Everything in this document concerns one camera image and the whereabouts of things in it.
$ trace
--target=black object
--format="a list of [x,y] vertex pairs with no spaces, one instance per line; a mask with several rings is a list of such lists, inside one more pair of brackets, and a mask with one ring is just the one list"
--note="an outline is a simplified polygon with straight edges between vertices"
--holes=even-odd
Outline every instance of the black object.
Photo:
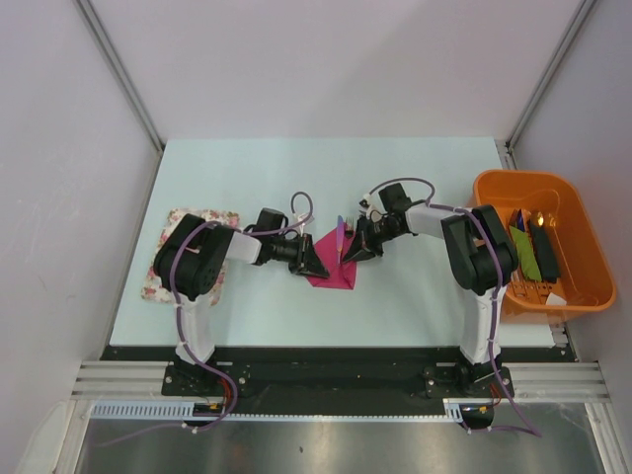
[[[400,235],[408,234],[405,212],[412,205],[406,196],[402,185],[387,186],[379,192],[380,199],[386,210],[378,221],[373,221],[370,215],[361,215],[357,220],[355,238],[352,241],[343,262],[362,262],[384,254],[382,244]],[[360,203],[368,208],[368,203]]]
[[[277,210],[263,209],[257,224],[249,226],[255,231],[273,231],[283,227],[287,217]],[[173,291],[170,272],[178,249],[205,220],[193,214],[186,214],[174,229],[154,259],[154,273],[160,278],[164,288]],[[202,229],[189,242],[176,268],[176,290],[195,301],[215,285],[221,266],[226,258],[235,230],[221,224]],[[262,248],[255,265],[263,265],[269,260],[288,263],[289,270],[296,275],[329,277],[329,272],[314,250],[312,236],[299,235],[287,239],[285,233],[256,237]]]
[[[215,376],[173,354],[172,361],[163,395],[223,395]],[[458,348],[217,348],[208,363],[237,383],[235,413],[415,416],[442,415],[443,398],[490,398],[496,378],[464,387],[458,364],[449,364],[457,361]],[[514,393],[509,370],[501,374]]]
[[463,417],[463,428],[470,430],[485,430],[494,421],[494,406],[492,405],[459,405]]
[[557,278],[561,276],[560,267],[557,264],[553,246],[549,236],[546,234],[546,230],[544,227],[529,221],[529,232],[531,233],[531,241],[535,251],[535,261],[540,268],[542,279],[549,283],[555,283]]
[[[153,360],[167,362],[174,356],[174,346],[106,346],[100,360]],[[459,361],[461,350],[458,346],[442,348],[215,348],[217,360],[292,362],[311,360],[313,362],[337,360],[391,362],[415,361],[422,365],[437,362]],[[503,361],[507,363],[547,363],[576,362],[570,344],[552,348],[503,348]]]
[[[502,367],[503,361],[500,355],[495,359],[496,367]],[[488,387],[490,380],[494,378],[494,368],[491,362],[471,363],[461,354],[459,362],[455,366],[459,385],[466,391]]]
[[221,415],[223,409],[223,403],[214,403],[211,405],[206,403],[196,403],[194,405],[193,416]]
[[[201,217],[186,214],[156,254],[154,273],[160,278],[162,286],[169,291],[173,291],[169,274],[178,249],[204,223],[205,220]],[[215,225],[202,229],[192,239],[176,268],[175,283],[179,293],[186,295],[190,301],[195,301],[199,295],[210,291],[217,281],[234,232],[230,227]]]
[[[512,272],[518,267],[515,245],[492,206],[480,205],[471,212],[481,223],[494,248],[501,264],[503,285],[506,285],[512,278]],[[494,260],[487,246],[474,244],[474,239],[482,239],[482,236],[469,217],[464,214],[453,215],[442,220],[441,227],[450,268],[458,284],[479,295],[496,286],[498,275]]]
[[[417,202],[411,202],[400,184],[384,188],[380,193],[386,210],[376,222],[370,215],[362,215],[357,221],[355,238],[343,257],[343,262],[361,262],[384,254],[382,244],[407,233],[411,233],[406,222],[406,211]],[[512,272],[517,269],[517,251],[501,223],[496,210],[490,205],[472,209],[490,239],[503,272],[503,284],[509,283]],[[477,228],[464,214],[455,214],[441,221],[443,238],[450,260],[452,274],[465,289],[484,294],[496,286],[498,276],[494,261],[485,245],[475,245],[481,239]]]
[[[281,229],[287,217],[282,212],[264,208],[259,214],[254,232],[267,232]],[[255,265],[263,265],[270,260],[287,262],[289,271],[295,275],[306,277],[328,278],[329,272],[314,250],[310,234],[296,234],[288,239],[286,235],[274,234],[257,236],[261,244],[259,258]]]

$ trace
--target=metal frame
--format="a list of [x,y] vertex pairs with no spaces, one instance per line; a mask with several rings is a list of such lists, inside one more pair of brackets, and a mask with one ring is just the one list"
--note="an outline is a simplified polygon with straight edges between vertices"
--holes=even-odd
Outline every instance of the metal frame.
[[140,231],[142,230],[142,224],[145,221],[145,215],[147,214],[147,209],[149,208],[149,201],[151,200],[151,195],[154,192],[154,187],[156,186],[156,180],[158,179],[158,170],[160,170],[160,158],[162,158],[162,151],[158,154],[158,158],[159,159],[156,160],[151,170],[151,183],[145,190],[145,196],[143,197],[142,210],[134,226],[133,244],[131,245],[129,249],[129,253],[127,254],[125,271],[122,274],[122,278],[120,279],[120,282],[118,283],[117,304],[114,306],[112,313],[109,315],[110,321],[106,327],[106,330],[102,334],[102,339],[99,341],[99,345],[98,345],[99,355],[103,353],[104,348],[110,342],[112,331],[115,328],[115,321],[117,319],[117,314],[119,313],[120,302],[122,300],[122,293],[125,288],[125,283],[127,282],[127,277],[129,276],[129,270],[131,269],[131,263],[133,261],[134,253],[136,252],[136,247],[138,246],[138,239],[140,238]]
[[[168,362],[84,362],[72,391],[72,400],[205,401],[221,397],[165,397],[161,395]],[[597,363],[505,363],[512,373],[519,403],[608,403]],[[445,399],[449,403],[464,399]],[[489,399],[467,399],[487,403]]]
[[[138,117],[145,133],[157,152],[162,155],[165,144],[140,95],[124,67],[112,40],[91,0],[74,0],[77,9],[86,22],[103,58],[111,68],[130,107]],[[585,25],[597,0],[583,0],[566,31],[562,35],[555,52],[539,79],[529,101],[513,128],[507,141],[498,144],[499,156],[505,169],[517,169],[513,150],[524,129],[546,93],[551,81],[559,70],[564,58]],[[75,471],[88,423],[95,406],[113,406],[120,401],[135,402],[134,406],[149,407],[160,404],[164,407],[182,406],[195,401],[221,401],[199,397],[163,397],[161,387],[167,362],[84,362],[71,397],[73,407],[70,423],[64,439],[56,474],[70,474]],[[516,400],[523,403],[574,403],[586,404],[592,430],[606,472],[629,472],[627,452],[620,442],[614,412],[607,388],[596,363],[506,363],[512,371]],[[444,399],[446,415],[449,417],[453,404],[464,400]],[[321,421],[322,417],[268,417],[231,416],[227,420],[276,420],[276,421]],[[374,417],[336,417],[341,421],[379,421]],[[426,422],[427,417],[397,417],[388,421]]]
[[97,44],[97,48],[101,52],[105,61],[108,63],[110,70],[120,85],[122,93],[125,95],[129,106],[140,121],[140,124],[142,125],[152,145],[156,148],[156,151],[162,155],[162,152],[165,149],[165,144],[160,139],[156,125],[154,124],[151,115],[147,112],[147,109],[138,94],[136,86],[134,86],[129,73],[120,60],[119,54],[117,53],[117,50],[115,49],[103,22],[97,14],[97,10],[91,0],[75,0],[75,4],[79,10],[79,14],[86,22],[86,26],[93,36],[95,43]]
[[[71,474],[76,469],[81,446],[94,407],[101,407],[99,418],[174,420],[175,410],[187,402],[221,402],[220,397],[164,397],[160,394],[168,362],[153,361],[85,361],[77,376],[71,403],[74,410],[59,456],[55,474]],[[618,426],[612,411],[603,376],[597,363],[506,363],[513,376],[515,399],[525,403],[585,403],[592,430],[607,473],[629,472],[629,461],[619,441]],[[126,400],[129,403],[117,402]],[[456,422],[459,403],[487,403],[489,400],[444,399],[445,416],[430,417],[291,417],[291,416],[229,416],[227,421],[278,422],[393,422],[443,423]],[[145,409],[126,417],[120,409],[129,405]],[[162,412],[151,412],[152,407]],[[172,407],[174,411],[164,410]]]
[[598,0],[583,0],[580,6],[575,11],[573,18],[571,19],[569,25],[566,28],[566,31],[560,39],[560,42],[555,48],[551,59],[549,59],[549,62],[546,65],[542,76],[540,76],[535,89],[531,93],[531,97],[529,97],[529,100],[522,110],[517,123],[513,127],[512,133],[507,140],[507,146],[509,150],[514,150],[516,144],[520,140],[524,129],[531,121],[531,118],[533,117],[537,106],[540,104],[542,98],[544,97],[544,94],[551,85],[553,77],[555,77],[555,74],[560,69],[562,61],[571,49],[571,46],[575,43],[578,34],[586,24],[586,21],[597,2]]

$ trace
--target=magenta cloth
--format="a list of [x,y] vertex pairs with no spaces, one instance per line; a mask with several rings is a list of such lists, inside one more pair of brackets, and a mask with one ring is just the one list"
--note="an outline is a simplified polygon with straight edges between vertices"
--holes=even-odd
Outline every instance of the magenta cloth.
[[[352,238],[345,237],[343,245],[343,255],[352,244]],[[332,230],[325,237],[314,245],[318,257],[325,268],[329,271],[329,278],[318,278],[308,276],[307,279],[312,286],[318,288],[354,289],[356,287],[356,262],[348,262],[338,265],[338,255],[336,252],[336,229]]]

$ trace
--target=floral cloth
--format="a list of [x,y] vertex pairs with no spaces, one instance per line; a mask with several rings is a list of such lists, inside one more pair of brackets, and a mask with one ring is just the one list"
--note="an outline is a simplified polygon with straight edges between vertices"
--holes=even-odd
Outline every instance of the floral cloth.
[[[151,259],[151,264],[149,265],[149,271],[147,272],[147,277],[145,278],[145,283],[140,290],[140,296],[147,301],[157,301],[160,303],[173,303],[173,299],[171,296],[171,292],[167,291],[160,284],[160,278],[154,274],[152,265],[154,262],[154,258],[158,253],[158,250],[163,246],[163,244],[167,241],[171,233],[178,226],[178,223],[182,220],[185,214],[194,214],[202,217],[204,220],[218,220],[222,224],[232,225],[233,227],[239,226],[239,214],[235,212],[228,211],[220,211],[220,210],[197,210],[190,209],[186,207],[179,207],[176,209],[172,209],[169,211],[169,215],[167,216],[167,224],[162,230],[160,234],[160,241],[156,246],[156,250]],[[224,283],[224,277],[226,276],[226,264],[224,264],[219,272],[219,276],[217,277],[217,282],[210,290],[210,305],[213,306],[219,302],[219,295],[221,293],[221,287]]]

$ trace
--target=orange basket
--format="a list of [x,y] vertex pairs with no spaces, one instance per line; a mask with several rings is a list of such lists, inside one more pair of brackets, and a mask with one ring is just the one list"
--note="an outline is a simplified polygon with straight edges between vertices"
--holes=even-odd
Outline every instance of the orange basket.
[[[474,201],[491,204],[506,228],[516,209],[542,212],[560,267],[561,277],[553,284],[514,274],[503,301],[504,322],[560,323],[614,302],[612,274],[573,185],[551,173],[491,170],[476,179]],[[551,292],[567,305],[547,305]]]

